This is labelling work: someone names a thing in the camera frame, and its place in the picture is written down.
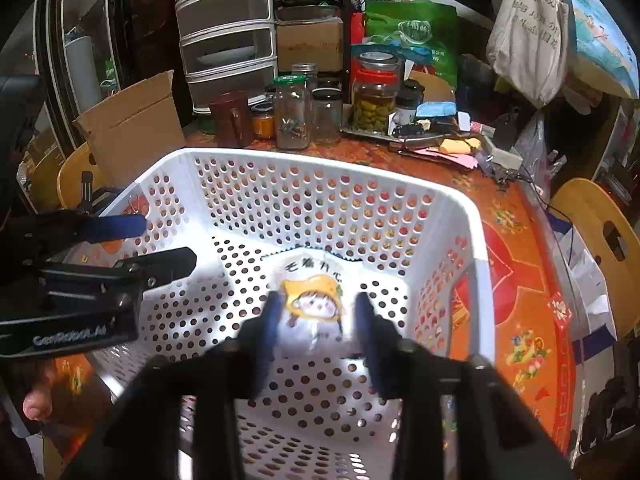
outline snack package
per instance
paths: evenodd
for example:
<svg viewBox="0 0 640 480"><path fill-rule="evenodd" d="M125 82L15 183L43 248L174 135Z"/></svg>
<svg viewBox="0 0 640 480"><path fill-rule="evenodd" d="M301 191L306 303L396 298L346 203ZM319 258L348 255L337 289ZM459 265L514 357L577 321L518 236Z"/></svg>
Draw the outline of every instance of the snack package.
<svg viewBox="0 0 640 480"><path fill-rule="evenodd" d="M348 357L358 352L354 305L362 262L320 249L297 248L263 257L271 290L284 296L278 323L283 357Z"/></svg>

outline mug handle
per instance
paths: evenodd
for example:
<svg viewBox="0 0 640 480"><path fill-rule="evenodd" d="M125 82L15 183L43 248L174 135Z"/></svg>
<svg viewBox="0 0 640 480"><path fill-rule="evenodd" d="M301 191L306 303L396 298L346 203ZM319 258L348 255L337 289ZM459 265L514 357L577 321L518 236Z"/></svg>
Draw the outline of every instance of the mug handle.
<svg viewBox="0 0 640 480"><path fill-rule="evenodd" d="M238 146L241 145L242 138L242 125L240 124L240 112L237 108L231 108L229 110L229 115L231 116L231 125L234 129L234 135L236 136L236 142Z"/></svg>

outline red lid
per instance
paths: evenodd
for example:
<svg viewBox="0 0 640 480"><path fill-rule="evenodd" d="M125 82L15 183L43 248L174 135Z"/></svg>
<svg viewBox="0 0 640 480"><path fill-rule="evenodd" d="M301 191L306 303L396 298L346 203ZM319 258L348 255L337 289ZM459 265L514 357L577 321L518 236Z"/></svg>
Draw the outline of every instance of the red lid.
<svg viewBox="0 0 640 480"><path fill-rule="evenodd" d="M360 67L356 70L356 79L365 83L395 84L398 82L398 74Z"/></svg>

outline cardboard box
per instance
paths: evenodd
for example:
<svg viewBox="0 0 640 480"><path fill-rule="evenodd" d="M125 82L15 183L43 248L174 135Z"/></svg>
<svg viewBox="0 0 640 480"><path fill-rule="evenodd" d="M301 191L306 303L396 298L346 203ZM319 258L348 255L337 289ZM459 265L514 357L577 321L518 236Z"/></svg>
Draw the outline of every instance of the cardboard box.
<svg viewBox="0 0 640 480"><path fill-rule="evenodd" d="M294 63L310 62L320 72L342 70L342 20L278 25L278 70L290 72Z"/></svg>
<svg viewBox="0 0 640 480"><path fill-rule="evenodd" d="M167 153L184 147L171 96L173 78L169 70L140 81L74 121L111 186L128 186Z"/></svg>

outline green shopping bag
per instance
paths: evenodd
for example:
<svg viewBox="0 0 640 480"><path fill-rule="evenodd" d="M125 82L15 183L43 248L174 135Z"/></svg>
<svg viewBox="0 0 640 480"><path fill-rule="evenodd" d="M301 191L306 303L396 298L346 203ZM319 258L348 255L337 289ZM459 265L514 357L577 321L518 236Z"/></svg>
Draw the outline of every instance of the green shopping bag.
<svg viewBox="0 0 640 480"><path fill-rule="evenodd" d="M458 84L456 8L429 0L366 1L366 36L373 43L431 51L436 75L452 88Z"/></svg>

